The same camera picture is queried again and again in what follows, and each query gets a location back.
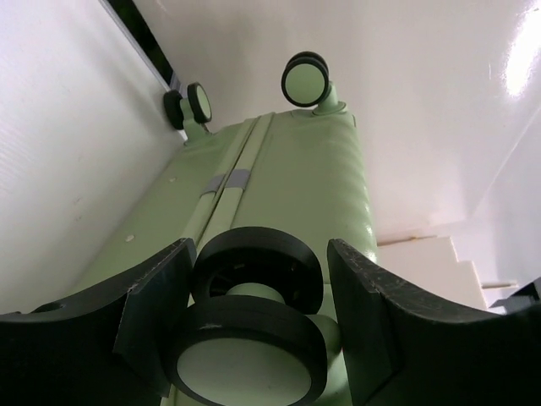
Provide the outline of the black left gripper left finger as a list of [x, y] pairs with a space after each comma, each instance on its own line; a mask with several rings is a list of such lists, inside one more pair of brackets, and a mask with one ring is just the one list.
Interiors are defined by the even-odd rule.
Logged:
[[189, 299], [192, 239], [30, 313], [1, 316], [3, 405], [158, 405]]

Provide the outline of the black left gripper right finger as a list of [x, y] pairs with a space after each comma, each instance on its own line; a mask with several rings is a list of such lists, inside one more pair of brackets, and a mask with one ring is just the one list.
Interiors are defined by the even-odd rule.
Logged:
[[507, 315], [458, 304], [340, 239], [327, 259], [353, 404], [539, 404], [539, 304]]

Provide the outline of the green hard-shell suitcase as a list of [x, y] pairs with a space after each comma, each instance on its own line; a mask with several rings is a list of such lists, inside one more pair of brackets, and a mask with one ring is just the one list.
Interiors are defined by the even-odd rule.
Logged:
[[141, 262], [180, 237], [198, 246], [231, 228], [290, 233], [326, 261], [341, 238], [370, 259], [376, 243], [355, 117], [339, 101], [325, 60], [300, 52], [281, 88], [293, 110], [270, 112], [215, 133], [201, 85], [162, 98], [187, 140], [104, 244], [79, 281], [84, 287]]

